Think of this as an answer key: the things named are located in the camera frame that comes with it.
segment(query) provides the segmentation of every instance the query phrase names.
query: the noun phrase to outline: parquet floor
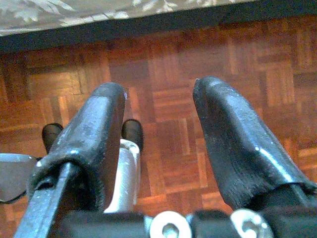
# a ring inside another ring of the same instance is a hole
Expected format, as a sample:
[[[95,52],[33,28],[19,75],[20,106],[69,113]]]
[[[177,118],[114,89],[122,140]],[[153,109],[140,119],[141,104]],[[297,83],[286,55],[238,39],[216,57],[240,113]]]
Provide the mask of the parquet floor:
[[[125,118],[142,122],[145,149],[136,210],[149,215],[217,208],[218,191],[192,100],[213,75],[254,106],[296,164],[317,181],[317,17],[292,17],[156,33],[1,56],[0,151],[45,155],[42,126],[66,125],[91,91],[117,82]],[[0,206],[11,237],[27,205]]]

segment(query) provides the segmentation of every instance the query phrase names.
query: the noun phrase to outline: wooden floor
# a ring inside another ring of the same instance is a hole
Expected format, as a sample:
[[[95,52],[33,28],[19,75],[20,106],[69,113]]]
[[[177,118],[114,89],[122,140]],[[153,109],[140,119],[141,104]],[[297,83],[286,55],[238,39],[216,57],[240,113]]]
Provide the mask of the wooden floor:
[[[0,151],[44,156],[43,125],[67,125],[92,90],[117,82],[125,118],[142,122],[145,148],[136,210],[230,212],[217,190],[192,100],[213,75],[254,106],[303,172],[317,181],[317,17],[152,34],[9,54],[0,59]],[[11,237],[27,198],[0,206]]]

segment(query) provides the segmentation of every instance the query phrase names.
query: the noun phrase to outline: black rubber tip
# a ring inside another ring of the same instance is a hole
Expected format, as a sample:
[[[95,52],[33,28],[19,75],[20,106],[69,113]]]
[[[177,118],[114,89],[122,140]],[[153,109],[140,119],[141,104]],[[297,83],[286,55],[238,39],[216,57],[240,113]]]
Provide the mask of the black rubber tip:
[[[49,153],[55,139],[62,130],[63,126],[58,123],[47,124],[43,127],[42,139],[47,153]]]
[[[135,119],[128,119],[122,125],[121,136],[139,146],[140,153],[143,151],[143,129],[141,123]]]

